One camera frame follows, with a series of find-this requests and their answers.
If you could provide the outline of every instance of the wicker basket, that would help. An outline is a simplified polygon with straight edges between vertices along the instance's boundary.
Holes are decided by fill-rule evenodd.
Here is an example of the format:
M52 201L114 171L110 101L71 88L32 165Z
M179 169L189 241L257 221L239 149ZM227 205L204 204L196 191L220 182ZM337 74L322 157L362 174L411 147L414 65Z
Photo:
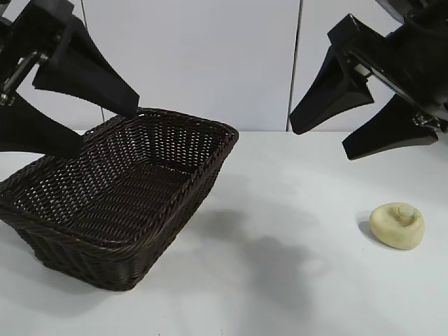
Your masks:
M136 286L212 189L238 132L156 109L84 135L78 159L42 157L0 184L0 218L54 270Z

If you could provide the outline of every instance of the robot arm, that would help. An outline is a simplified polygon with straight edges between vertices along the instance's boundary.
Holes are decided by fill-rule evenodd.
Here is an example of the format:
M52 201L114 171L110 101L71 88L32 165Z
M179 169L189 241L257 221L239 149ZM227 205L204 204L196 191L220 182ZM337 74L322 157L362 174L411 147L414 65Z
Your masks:
M352 15L329 33L316 80L290 115L302 134L339 113L373 103L369 77L392 100L343 143L349 159L403 146L430 145L448 130L448 1L377 0L403 25L383 37Z
M11 0L0 0L3 14ZM49 119L17 92L38 65L36 89L85 99L125 117L138 94L114 71L72 14L68 0L31 0L14 22L0 18L0 151L76 157L77 133Z

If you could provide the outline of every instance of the basket rim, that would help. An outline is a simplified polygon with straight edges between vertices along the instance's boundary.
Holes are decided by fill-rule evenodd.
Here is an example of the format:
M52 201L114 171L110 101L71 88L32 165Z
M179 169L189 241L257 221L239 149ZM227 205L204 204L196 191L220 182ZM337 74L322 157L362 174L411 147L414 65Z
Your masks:
M226 157L232 151L234 145L237 143L239 138L238 131L224 123L208 120L205 118L196 117L193 115L187 115L184 113L179 113L175 111L164 110L160 108L139 108L138 117L148 116L154 113L155 115L171 115L174 117L190 119L191 121L201 122L201 123L211 123L214 127L219 126L227 131L226 137L220 146L191 174L189 179L179 188L165 203L154 216L147 218L147 223L158 221L164 222L164 224L169 224L173 217L178 213L179 209L191 198L192 194L196 191L198 187L201 186L203 182L220 164L224 162ZM125 118L117 115L110 120L88 130L83 135L84 141L89 141L97 135L98 132L110 132L111 128L115 123L122 123ZM39 169L41 165L51 163L55 160L60 160L58 157L52 157L49 155L44 155L43 157L27 164L25 167L19 169L17 172L9 176L4 181L0 182L0 193L7 190L9 186L20 181L24 175L31 174L33 171ZM71 246L73 249L79 250L85 254L92 257L97 257L101 259L126 259L133 256L144 246L151 244L155 241L162 232L162 228L158 231L151 232L147 230L147 225L143 226L141 230L136 234L135 241L129 241L123 245L117 247L107 247L99 246L93 244L89 241L82 240L80 237L74 237L70 235L69 231L61 232L51 227L52 222L49 220L43 220L38 216L27 213L26 211L18 209L16 206L11 204L4 197L0 196L0 215L10 226L14 228L24 229L33 235L40 236L45 239L64 244L66 246ZM14 222L11 223L8 218L14 217Z

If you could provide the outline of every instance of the white table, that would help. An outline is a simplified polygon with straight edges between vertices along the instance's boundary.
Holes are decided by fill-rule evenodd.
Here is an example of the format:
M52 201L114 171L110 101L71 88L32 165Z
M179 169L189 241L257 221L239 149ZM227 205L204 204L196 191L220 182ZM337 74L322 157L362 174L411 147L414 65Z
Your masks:
M0 335L446 335L448 141L350 162L345 133L243 133L216 187L128 293L46 269L0 225ZM35 158L0 154L0 178ZM368 216L409 202L423 244Z

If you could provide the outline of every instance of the white wall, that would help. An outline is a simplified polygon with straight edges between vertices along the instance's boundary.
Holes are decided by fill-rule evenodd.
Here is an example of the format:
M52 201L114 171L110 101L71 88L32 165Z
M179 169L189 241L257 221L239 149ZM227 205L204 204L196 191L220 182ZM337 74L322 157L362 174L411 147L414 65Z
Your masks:
M75 4L74 13L82 18L81 0L71 0ZM26 6L28 0L13 0L5 12L5 17L13 21ZM32 80L37 67L19 87L18 92L34 107L52 119L75 130L86 130L102 121L97 106L64 94L35 90Z
M84 3L93 39L141 106L285 130L299 0Z
M344 16L352 13L382 35L387 35L400 25L375 0L304 0L302 10L293 107L296 107L307 93L321 68L330 46L327 33ZM352 131L371 119L393 93L375 78L370 79L368 85L375 104L340 114L315 130Z

